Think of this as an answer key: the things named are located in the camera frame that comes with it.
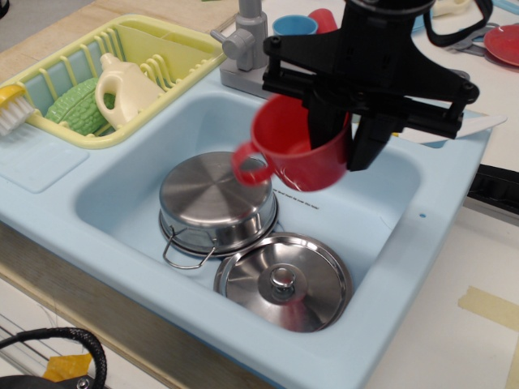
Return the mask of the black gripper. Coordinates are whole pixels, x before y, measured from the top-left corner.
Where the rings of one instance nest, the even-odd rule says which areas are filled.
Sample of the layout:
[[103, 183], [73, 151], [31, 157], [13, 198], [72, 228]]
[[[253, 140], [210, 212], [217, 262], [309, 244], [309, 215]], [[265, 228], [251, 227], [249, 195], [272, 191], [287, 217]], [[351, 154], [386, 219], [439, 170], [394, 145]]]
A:
[[332, 141], [347, 112], [361, 116], [349, 171], [368, 169], [401, 127], [454, 138], [478, 87], [423, 55], [410, 30], [340, 28], [306, 36], [270, 36], [264, 89], [302, 101], [311, 150]]

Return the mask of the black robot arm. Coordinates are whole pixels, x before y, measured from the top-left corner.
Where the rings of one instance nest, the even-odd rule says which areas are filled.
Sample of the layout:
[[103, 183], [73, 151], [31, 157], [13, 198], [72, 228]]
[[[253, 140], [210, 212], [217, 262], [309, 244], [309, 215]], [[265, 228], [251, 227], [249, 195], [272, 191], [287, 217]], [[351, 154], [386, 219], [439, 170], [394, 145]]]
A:
[[350, 171], [367, 169], [407, 127], [452, 139], [479, 90], [415, 46], [414, 21], [429, 21], [431, 7], [429, 1], [348, 1], [333, 32], [271, 36], [263, 43], [264, 89], [302, 102], [312, 147], [331, 140], [347, 114], [357, 114]]

